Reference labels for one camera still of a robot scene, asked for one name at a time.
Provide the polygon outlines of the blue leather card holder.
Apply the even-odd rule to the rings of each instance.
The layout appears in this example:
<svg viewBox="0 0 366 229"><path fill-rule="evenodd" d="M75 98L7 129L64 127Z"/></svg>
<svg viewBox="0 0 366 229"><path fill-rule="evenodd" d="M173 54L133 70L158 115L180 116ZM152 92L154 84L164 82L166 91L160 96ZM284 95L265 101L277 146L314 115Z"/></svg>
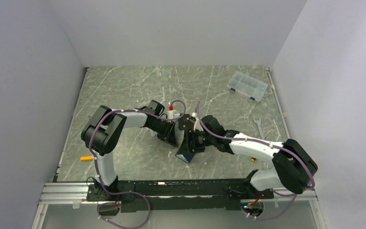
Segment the blue leather card holder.
<svg viewBox="0 0 366 229"><path fill-rule="evenodd" d="M193 152L186 153L186 154L178 154L178 153L176 153L175 156L178 159L182 160L183 162L189 164L192 161L192 159L194 158L195 154L196 153L193 153Z"/></svg>

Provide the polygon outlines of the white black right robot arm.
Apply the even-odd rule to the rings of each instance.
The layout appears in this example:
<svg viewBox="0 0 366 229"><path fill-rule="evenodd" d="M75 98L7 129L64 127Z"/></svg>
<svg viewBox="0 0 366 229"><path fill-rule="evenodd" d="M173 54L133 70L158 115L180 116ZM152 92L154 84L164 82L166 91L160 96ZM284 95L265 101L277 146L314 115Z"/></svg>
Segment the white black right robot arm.
<svg viewBox="0 0 366 229"><path fill-rule="evenodd" d="M284 142L272 142L236 130L225 130L212 115L199 119L185 114L179 119L178 125L184 131L184 137L176 155L187 163L194 154L213 146L223 153L249 156L273 165L269 170L255 169L243 180L239 192L249 198L275 188L286 188L294 194L302 194L315 187L313 176L318 166L302 146L291 138Z"/></svg>

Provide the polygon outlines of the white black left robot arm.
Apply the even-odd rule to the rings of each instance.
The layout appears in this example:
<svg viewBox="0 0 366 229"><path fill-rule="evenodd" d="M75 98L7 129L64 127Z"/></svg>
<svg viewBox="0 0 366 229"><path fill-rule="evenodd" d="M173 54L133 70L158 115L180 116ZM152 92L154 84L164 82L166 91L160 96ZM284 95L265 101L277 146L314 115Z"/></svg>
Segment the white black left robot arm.
<svg viewBox="0 0 366 229"><path fill-rule="evenodd" d="M166 109L151 100L147 106L130 110L114 110L101 105L81 132L81 139L91 151L96 169L95 185L105 200L114 199L118 192L118 175L114 169L113 150L126 128L148 128L152 135L177 147L175 124L181 112L173 106Z"/></svg>

